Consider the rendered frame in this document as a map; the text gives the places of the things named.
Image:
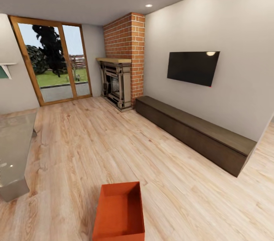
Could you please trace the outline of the storage box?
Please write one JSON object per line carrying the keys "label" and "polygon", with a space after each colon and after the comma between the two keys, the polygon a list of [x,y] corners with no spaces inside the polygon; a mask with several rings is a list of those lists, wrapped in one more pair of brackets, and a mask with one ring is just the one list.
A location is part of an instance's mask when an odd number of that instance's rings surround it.
{"label": "storage box", "polygon": [[93,241],[145,241],[140,182],[101,186]]}

